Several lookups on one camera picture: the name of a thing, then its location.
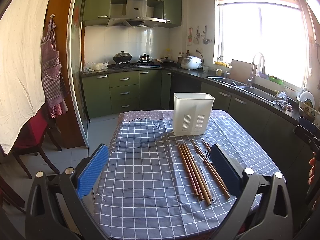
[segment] rice cooker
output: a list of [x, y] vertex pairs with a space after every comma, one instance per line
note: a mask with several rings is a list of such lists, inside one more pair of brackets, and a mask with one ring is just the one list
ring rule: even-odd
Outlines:
[[202, 60], [198, 57], [188, 56], [182, 59], [181, 67], [184, 69], [198, 69], [201, 68]]

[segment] range hood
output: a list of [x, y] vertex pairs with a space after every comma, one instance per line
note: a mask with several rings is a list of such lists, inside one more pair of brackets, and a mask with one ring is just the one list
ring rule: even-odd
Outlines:
[[127, 0], [125, 16], [110, 16], [108, 26], [144, 26], [153, 28], [166, 23], [164, 19], [147, 17], [147, 0]]

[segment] fork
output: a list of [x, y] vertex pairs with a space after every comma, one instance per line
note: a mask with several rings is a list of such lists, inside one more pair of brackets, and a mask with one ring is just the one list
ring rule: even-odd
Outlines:
[[210, 153], [208, 151], [204, 151], [204, 156], [207, 158], [207, 160], [212, 163]]

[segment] cutting board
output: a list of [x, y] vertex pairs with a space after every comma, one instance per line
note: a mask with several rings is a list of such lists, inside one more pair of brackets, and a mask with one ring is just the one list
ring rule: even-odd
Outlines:
[[247, 84], [250, 77], [251, 64], [233, 59], [231, 61], [230, 78], [242, 83]]

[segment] kitchen sink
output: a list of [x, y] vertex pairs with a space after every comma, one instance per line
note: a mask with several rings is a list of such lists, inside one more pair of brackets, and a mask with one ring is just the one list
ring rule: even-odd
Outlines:
[[276, 104], [276, 102], [275, 102], [276, 98], [274, 96], [272, 96], [272, 95], [270, 95], [260, 89], [257, 89], [254, 87], [240, 87], [240, 88], [251, 93], [251, 94], [254, 94], [254, 95], [256, 95], [256, 96], [258, 96], [258, 97], [260, 97], [260, 98], [262, 98], [262, 99], [264, 99], [274, 105]]
[[235, 80], [230, 79], [230, 78], [223, 78], [223, 77], [207, 77], [207, 78], [210, 78], [210, 79], [213, 79], [213, 80], [216, 80], [216, 81], [219, 81], [219, 82], [227, 83], [229, 85], [236, 86], [236, 87], [245, 86], [245, 84], [243, 84], [241, 82], [238, 82], [238, 81], [235, 81]]

